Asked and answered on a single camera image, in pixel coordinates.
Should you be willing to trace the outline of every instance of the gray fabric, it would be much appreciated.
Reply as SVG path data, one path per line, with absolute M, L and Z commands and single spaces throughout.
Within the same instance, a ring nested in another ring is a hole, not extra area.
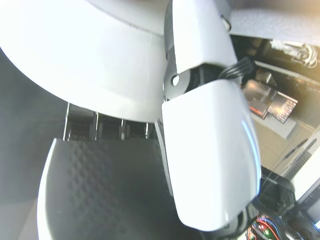
M 178 219 L 157 140 L 58 140 L 47 176 L 54 240 L 197 240 Z

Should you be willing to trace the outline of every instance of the cable bundle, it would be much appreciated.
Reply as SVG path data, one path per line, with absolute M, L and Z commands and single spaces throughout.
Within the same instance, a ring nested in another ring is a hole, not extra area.
M 250 74 L 253 70 L 255 70 L 255 68 L 255 62 L 246 56 L 236 64 L 225 68 L 219 74 L 218 79 L 236 79 L 243 77 L 247 74 Z

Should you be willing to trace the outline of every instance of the gray floor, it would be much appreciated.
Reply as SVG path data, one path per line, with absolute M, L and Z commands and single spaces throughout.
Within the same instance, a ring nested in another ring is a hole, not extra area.
M 66 108 L 0 49 L 0 239 L 22 239 L 27 219 L 29 236 L 37 238 L 30 233 L 37 230 L 35 200 L 51 143 L 63 135 Z

